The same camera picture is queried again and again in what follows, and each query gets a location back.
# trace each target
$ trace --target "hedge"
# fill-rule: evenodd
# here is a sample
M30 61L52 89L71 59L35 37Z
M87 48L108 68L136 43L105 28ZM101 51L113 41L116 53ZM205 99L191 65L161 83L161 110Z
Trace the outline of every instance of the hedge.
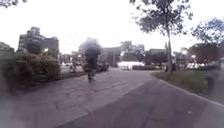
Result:
M10 89L27 89L40 82L59 78L58 61L50 56L10 53L1 58L0 62Z
M132 70L157 70L155 66L133 66Z

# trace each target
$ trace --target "tall building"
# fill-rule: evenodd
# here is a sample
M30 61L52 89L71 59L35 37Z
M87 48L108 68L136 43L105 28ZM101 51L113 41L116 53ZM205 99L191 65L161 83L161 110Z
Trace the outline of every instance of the tall building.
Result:
M40 34L40 28L32 27L26 34L21 34L19 38L18 52L28 52L41 54L48 52L55 58L59 54L59 40L56 37L46 38Z

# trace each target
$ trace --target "sky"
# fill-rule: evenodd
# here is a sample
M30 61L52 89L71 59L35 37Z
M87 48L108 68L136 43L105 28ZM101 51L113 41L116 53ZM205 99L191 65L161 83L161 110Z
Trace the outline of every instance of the sky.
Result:
M213 17L223 18L222 0L190 0L194 27L200 21ZM42 35L59 38L60 51L77 51L87 37L97 38L103 47L119 46L121 41L144 44L150 48L164 48L166 38L159 33L146 34L133 22L135 12L129 0L28 0L18 6L0 8L0 41L15 49L19 35L32 26L40 28ZM197 40L191 36L171 38L173 51L190 47Z

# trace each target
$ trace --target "street lamp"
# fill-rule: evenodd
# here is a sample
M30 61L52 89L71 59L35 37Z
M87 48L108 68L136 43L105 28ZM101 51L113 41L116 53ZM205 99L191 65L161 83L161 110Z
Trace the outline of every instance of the street lamp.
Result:
M45 49L44 49L44 52L48 52L48 50L49 50L48 48L45 48Z
M195 58L196 58L196 56L195 56L195 55L192 55L192 56L191 56L191 58L195 59Z
M48 50L49 50L48 48L45 48L45 49L44 49L44 54L45 54L45 55L47 55Z

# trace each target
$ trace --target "tree trunk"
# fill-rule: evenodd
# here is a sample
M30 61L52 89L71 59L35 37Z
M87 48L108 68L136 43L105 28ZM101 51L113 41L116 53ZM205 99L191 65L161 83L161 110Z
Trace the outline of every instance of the tree trunk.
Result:
M168 37L168 73L171 74L172 73L172 56L171 56L171 42L170 42L170 29L169 29L169 23L168 23L168 14L165 14L165 20L166 20L166 33L167 33L167 37Z

